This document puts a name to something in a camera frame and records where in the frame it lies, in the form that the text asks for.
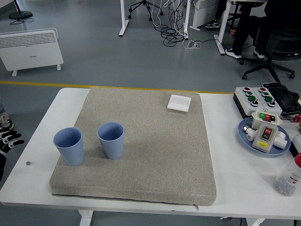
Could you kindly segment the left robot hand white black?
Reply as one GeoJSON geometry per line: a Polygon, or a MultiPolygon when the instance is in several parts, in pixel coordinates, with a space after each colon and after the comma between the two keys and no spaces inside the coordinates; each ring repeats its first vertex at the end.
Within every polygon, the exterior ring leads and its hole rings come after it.
{"type": "Polygon", "coordinates": [[[24,140],[19,138],[22,136],[15,130],[4,131],[0,133],[0,179],[2,180],[4,169],[7,160],[7,153],[11,148],[24,143],[24,140]]]}

